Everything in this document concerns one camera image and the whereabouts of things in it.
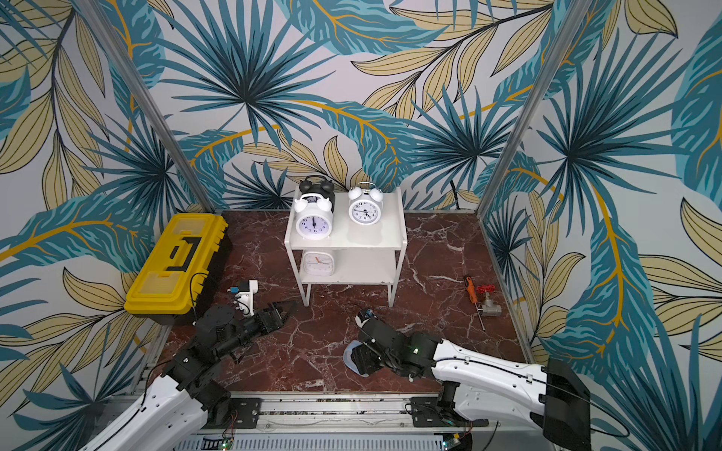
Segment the white square alarm clock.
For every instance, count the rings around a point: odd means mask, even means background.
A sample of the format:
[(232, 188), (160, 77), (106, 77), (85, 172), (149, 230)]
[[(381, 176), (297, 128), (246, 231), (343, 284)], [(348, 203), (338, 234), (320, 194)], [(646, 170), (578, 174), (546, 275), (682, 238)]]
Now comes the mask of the white square alarm clock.
[(332, 250), (305, 250), (302, 269), (311, 276), (331, 276), (336, 270), (336, 256)]

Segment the white round alarm clock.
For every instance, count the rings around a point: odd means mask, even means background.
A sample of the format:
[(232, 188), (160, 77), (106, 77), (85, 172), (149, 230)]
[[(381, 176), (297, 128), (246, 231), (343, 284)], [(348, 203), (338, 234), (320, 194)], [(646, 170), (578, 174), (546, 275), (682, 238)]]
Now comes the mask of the white round alarm clock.
[(333, 231), (332, 208), (332, 201), (324, 195), (300, 195), (293, 201), (297, 233), (313, 241), (328, 238)]

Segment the black twin-bell alarm clock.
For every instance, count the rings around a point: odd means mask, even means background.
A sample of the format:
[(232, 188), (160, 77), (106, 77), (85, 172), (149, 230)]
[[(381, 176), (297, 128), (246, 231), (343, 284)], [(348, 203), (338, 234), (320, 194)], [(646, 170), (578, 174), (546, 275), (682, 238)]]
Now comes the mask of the black twin-bell alarm clock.
[(302, 195), (322, 195), (331, 200), (335, 199), (335, 184), (323, 176), (307, 176), (299, 183), (299, 191)]

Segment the white twin-bell alarm clock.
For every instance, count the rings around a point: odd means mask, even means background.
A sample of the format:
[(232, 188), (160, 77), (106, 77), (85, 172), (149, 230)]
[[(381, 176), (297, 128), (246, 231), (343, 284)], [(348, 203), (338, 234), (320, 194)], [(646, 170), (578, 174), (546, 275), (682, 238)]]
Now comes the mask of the white twin-bell alarm clock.
[(349, 217), (361, 226), (377, 224), (383, 213), (384, 194), (373, 182), (359, 182), (348, 193)]

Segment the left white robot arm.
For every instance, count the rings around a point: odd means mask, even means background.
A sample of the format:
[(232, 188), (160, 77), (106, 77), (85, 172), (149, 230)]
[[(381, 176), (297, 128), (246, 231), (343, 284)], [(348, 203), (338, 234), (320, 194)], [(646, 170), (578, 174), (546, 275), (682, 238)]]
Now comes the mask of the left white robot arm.
[(210, 307), (196, 322), (195, 335), (143, 395), (81, 448), (170, 450), (207, 425), (229, 424), (231, 392), (216, 381), (223, 360), (240, 362), (239, 351), (281, 329), (298, 305), (272, 303), (243, 318), (229, 304)]

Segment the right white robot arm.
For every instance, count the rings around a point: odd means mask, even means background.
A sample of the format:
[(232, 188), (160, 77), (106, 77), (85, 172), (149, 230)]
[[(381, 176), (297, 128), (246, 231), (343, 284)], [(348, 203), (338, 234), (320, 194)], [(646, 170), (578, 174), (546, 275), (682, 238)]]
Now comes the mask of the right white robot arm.
[(590, 390), (568, 364), (511, 362), (431, 334), (403, 334), (378, 318), (359, 326), (344, 351), (356, 374), (387, 369), (408, 380), (432, 379), (443, 385), (436, 408), (452, 422), (528, 424), (567, 450), (592, 447)]

